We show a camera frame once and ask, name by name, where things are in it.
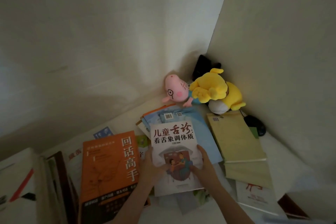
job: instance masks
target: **pink pig plush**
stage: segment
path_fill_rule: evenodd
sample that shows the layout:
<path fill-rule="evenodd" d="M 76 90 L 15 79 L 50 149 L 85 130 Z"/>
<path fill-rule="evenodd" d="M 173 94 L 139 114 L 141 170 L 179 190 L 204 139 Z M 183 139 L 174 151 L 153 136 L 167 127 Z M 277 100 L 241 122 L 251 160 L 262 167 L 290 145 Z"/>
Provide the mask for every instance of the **pink pig plush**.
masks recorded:
<path fill-rule="evenodd" d="M 176 74 L 170 74 L 166 77 L 166 91 L 167 97 L 162 99 L 162 102 L 168 102 L 172 100 L 174 102 L 183 102 L 188 99 L 187 102 L 183 104 L 183 107 L 191 107 L 192 104 L 199 104 L 198 99 L 193 99 L 191 97 L 191 91 L 189 91 L 189 85 L 181 80 Z"/>

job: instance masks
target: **blue book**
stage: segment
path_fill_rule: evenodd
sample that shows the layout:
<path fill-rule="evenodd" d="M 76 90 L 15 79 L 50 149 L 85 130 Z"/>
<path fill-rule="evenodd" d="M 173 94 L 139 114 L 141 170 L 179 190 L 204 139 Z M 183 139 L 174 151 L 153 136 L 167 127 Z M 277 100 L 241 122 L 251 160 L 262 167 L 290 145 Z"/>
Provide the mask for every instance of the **blue book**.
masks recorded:
<path fill-rule="evenodd" d="M 167 107 L 162 107 L 159 110 L 155 111 L 155 112 L 151 112 L 147 115 L 143 116 L 143 119 L 145 120 L 145 122 L 142 120 L 142 122 L 144 123 L 144 125 L 146 126 L 146 128 L 149 129 L 149 131 L 151 130 L 150 126 L 153 124 L 162 124 L 161 122 L 161 118 L 160 118 L 160 114 L 162 112 L 171 112 L 174 109 L 180 109 L 180 107 L 178 105 L 169 105 Z"/>
<path fill-rule="evenodd" d="M 174 110 L 160 110 L 162 123 L 191 120 L 195 130 L 197 143 L 208 153 L 212 164 L 223 161 L 222 155 L 218 150 L 216 142 L 205 123 L 202 115 L 194 107 Z"/>

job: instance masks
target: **white wall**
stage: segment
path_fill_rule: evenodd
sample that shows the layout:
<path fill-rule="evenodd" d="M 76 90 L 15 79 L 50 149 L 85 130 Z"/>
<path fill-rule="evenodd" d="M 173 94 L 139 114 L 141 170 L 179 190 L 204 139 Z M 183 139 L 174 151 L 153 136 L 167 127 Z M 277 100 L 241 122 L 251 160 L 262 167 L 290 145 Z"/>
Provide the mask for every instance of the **white wall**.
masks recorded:
<path fill-rule="evenodd" d="M 244 110 L 336 176 L 335 0 L 225 0 L 208 49 Z"/>
<path fill-rule="evenodd" d="M 44 150 L 191 75 L 223 0 L 0 0 L 1 158 Z"/>

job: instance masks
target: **barcode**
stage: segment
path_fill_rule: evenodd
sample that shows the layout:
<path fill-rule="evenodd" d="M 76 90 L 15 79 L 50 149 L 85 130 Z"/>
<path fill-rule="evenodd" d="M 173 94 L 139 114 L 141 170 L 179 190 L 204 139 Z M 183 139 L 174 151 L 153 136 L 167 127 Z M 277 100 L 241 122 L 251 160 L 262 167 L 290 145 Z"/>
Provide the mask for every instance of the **barcode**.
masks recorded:
<path fill-rule="evenodd" d="M 165 113 L 165 118 L 166 120 L 170 120 L 173 118 L 173 114 L 170 112 L 170 113 Z"/>

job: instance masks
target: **stuffed toy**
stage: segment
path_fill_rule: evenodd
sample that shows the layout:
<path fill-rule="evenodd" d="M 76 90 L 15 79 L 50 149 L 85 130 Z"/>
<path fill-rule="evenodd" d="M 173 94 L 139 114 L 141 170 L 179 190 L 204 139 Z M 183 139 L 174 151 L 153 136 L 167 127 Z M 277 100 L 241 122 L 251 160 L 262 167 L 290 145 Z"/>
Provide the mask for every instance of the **stuffed toy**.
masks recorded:
<path fill-rule="evenodd" d="M 209 109 L 215 114 L 223 114 L 229 109 L 238 110 L 246 105 L 240 90 L 219 75 L 223 72 L 223 69 L 213 68 L 197 78 L 189 88 L 191 96 L 201 103 L 209 102 Z"/>
<path fill-rule="evenodd" d="M 184 102 L 183 107 L 191 107 L 192 104 L 200 104 L 198 99 L 191 97 L 191 91 L 189 90 L 189 85 L 181 80 L 176 74 L 170 74 L 166 77 L 165 87 L 167 92 L 167 97 L 162 99 L 162 102 L 168 102 L 172 100 L 174 102 Z"/>

